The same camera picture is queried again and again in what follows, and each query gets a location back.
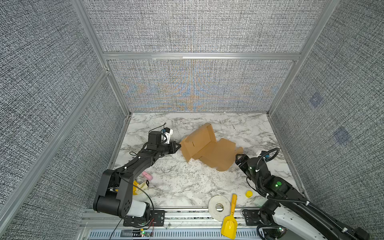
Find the brown cardboard box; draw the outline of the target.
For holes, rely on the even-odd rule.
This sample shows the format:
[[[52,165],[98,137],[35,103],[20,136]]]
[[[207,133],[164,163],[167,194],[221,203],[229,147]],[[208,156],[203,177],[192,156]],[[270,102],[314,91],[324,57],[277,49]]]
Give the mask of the brown cardboard box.
[[[235,162],[242,147],[227,139],[216,139],[211,124],[206,123],[181,141],[181,151],[187,162],[199,160],[219,172],[227,171]]]

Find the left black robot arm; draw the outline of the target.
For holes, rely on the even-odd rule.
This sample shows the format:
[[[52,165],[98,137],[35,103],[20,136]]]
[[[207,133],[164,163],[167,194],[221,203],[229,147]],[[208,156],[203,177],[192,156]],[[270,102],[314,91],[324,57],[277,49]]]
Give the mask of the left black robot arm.
[[[144,218],[147,222],[150,219],[150,204],[133,199],[134,189],[141,191],[134,185],[134,180],[159,158],[175,154],[180,148],[181,144],[171,141],[165,133],[149,132],[147,143],[133,160],[120,168],[103,172],[93,203],[94,211],[122,219]]]

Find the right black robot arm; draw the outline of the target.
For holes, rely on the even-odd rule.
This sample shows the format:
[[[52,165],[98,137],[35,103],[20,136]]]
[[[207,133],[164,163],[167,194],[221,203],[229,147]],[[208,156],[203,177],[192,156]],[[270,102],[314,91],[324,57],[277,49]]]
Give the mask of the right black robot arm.
[[[272,232],[294,232],[307,240],[369,240],[370,234],[362,228],[353,228],[327,214],[304,197],[293,185],[274,176],[267,162],[273,157],[263,151],[250,158],[237,154],[236,165],[245,173],[247,183],[266,202],[257,212],[255,225],[262,240],[272,239]]]

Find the small yellow bottle cap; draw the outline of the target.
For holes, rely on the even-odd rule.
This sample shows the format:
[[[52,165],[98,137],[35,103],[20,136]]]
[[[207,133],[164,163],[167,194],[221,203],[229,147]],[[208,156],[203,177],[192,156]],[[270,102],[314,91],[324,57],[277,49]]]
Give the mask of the small yellow bottle cap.
[[[246,192],[246,197],[247,198],[251,198],[253,196],[253,192],[252,191],[247,191]]]

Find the yellow work glove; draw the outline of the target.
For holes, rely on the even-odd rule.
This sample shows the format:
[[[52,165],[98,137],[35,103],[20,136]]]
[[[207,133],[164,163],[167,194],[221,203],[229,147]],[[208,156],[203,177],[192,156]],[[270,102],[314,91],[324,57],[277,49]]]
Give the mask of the yellow work glove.
[[[133,195],[139,195],[142,193],[141,190],[145,191],[150,185],[150,181],[146,180],[145,182],[142,182],[139,184],[137,181],[134,181],[134,187],[133,187]]]

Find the white tape roll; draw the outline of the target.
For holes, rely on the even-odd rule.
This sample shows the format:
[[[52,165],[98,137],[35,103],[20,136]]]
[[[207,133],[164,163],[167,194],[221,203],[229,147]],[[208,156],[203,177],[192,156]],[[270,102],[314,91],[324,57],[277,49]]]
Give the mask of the white tape roll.
[[[208,210],[214,220],[222,222],[225,217],[231,214],[231,204],[226,197],[217,195],[210,199]]]

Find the yellow plastic toy shovel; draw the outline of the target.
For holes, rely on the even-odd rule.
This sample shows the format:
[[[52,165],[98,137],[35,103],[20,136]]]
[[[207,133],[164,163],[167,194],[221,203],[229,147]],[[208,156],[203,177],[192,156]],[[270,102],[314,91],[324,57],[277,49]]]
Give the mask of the yellow plastic toy shovel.
[[[237,195],[233,194],[232,201],[231,201],[230,215],[224,218],[222,228],[221,228],[221,235],[231,240],[234,240],[236,238],[237,227],[238,227],[237,220],[234,217],[236,203],[237,203]]]

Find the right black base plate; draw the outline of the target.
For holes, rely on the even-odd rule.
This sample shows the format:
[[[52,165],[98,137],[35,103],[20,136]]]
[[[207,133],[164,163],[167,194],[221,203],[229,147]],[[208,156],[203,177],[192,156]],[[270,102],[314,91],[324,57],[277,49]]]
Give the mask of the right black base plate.
[[[244,216],[247,226],[259,226],[259,225],[271,224],[269,215],[264,211],[243,209],[242,214]]]

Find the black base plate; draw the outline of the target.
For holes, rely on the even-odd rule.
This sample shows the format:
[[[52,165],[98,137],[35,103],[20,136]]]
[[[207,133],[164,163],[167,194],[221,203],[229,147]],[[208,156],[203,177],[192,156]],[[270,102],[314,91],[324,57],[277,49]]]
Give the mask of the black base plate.
[[[126,216],[124,218],[124,227],[133,227],[133,228],[149,228],[150,226],[154,227],[163,227],[165,221],[165,211],[164,210],[155,210],[154,213],[147,212],[142,217],[133,217]]]
[[[259,226],[259,225],[271,224],[269,215],[264,211],[243,209],[242,214],[244,216],[247,226]]]

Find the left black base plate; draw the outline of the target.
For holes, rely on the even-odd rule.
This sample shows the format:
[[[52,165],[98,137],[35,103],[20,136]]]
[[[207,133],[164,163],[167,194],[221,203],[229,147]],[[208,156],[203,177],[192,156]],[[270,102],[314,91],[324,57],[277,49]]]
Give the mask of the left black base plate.
[[[133,217],[126,216],[124,218],[124,227],[133,227],[133,228],[149,228],[150,226],[154,227],[163,227],[165,221],[165,211],[164,210],[155,210],[154,213],[147,212],[142,217]]]

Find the aluminium front frame rail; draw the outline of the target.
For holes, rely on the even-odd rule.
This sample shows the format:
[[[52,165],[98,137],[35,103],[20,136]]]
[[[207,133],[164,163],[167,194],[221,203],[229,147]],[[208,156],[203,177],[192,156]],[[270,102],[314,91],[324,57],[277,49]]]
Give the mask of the aluminium front frame rail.
[[[238,208],[235,210],[235,219],[238,228],[235,240],[261,240],[257,234],[257,226],[247,226],[242,210],[256,212],[258,208]],[[221,235],[222,223],[215,220],[209,213],[208,207],[192,208],[158,208],[164,211],[163,226],[149,227],[146,230],[134,230],[123,226],[123,221],[115,216],[86,210],[83,215],[75,240],[229,240]],[[288,220],[288,233],[279,240],[327,240],[316,229],[307,227],[308,231],[297,235],[301,224],[298,216],[289,211],[283,212],[279,217]]]

